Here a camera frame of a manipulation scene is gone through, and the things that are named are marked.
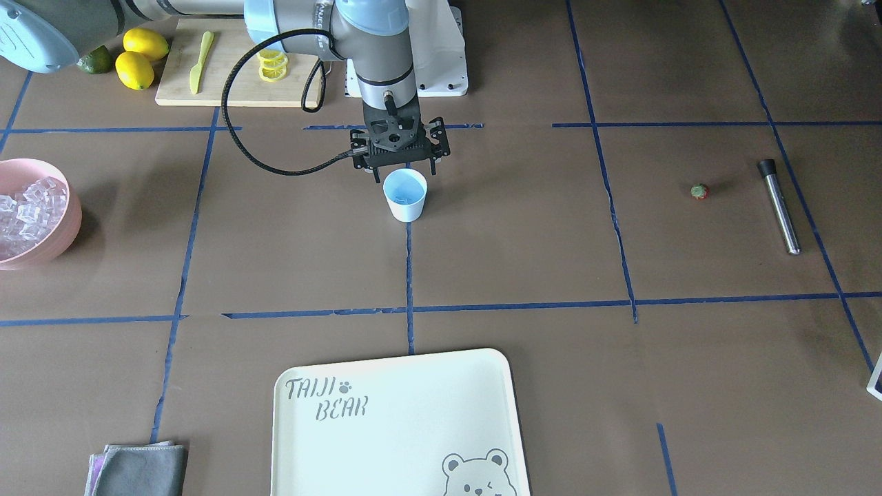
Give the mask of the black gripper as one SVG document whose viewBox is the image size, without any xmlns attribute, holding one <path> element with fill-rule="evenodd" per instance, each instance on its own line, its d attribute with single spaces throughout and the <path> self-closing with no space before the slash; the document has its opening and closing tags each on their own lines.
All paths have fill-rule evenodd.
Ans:
<svg viewBox="0 0 882 496">
<path fill-rule="evenodd" d="M 437 176 L 438 161 L 450 155 L 448 132 L 442 117 L 435 117 L 428 125 L 419 125 L 413 140 L 403 143 L 405 138 L 402 132 L 396 134 L 400 140 L 381 147 L 379 139 L 369 138 L 366 131 L 352 130 L 349 132 L 349 141 L 356 169 L 372 172 L 375 183 L 381 183 L 379 170 L 381 167 L 414 163 L 415 161 L 428 161 L 429 172 Z"/>
</svg>

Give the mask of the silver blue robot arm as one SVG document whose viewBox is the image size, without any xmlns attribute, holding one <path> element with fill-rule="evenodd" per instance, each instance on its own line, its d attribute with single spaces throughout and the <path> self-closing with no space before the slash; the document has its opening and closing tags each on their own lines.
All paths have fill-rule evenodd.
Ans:
<svg viewBox="0 0 882 496">
<path fill-rule="evenodd" d="M 130 28 L 167 19 L 242 19 L 250 48 L 224 82 L 220 112 L 227 131 L 249 161 L 266 172 L 303 176 L 322 165 L 283 170 L 256 159 L 240 141 L 229 115 L 229 93 L 246 62 L 261 48 L 280 48 L 353 63 L 361 89 L 363 131 L 349 133 L 350 148 L 335 161 L 379 178 L 381 167 L 447 157 L 444 120 L 423 123 L 416 62 L 403 1 L 3 1 L 2 57 L 31 72 L 50 74 Z"/>
</svg>

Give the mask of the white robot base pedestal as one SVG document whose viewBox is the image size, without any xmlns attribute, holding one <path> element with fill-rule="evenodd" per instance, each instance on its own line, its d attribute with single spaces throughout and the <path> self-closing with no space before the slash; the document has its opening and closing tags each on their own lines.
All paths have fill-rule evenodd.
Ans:
<svg viewBox="0 0 882 496">
<path fill-rule="evenodd" d="M 338 1 L 335 14 L 350 95 L 379 109 L 384 93 L 398 105 L 466 94 L 465 38 L 447 1 Z"/>
</svg>

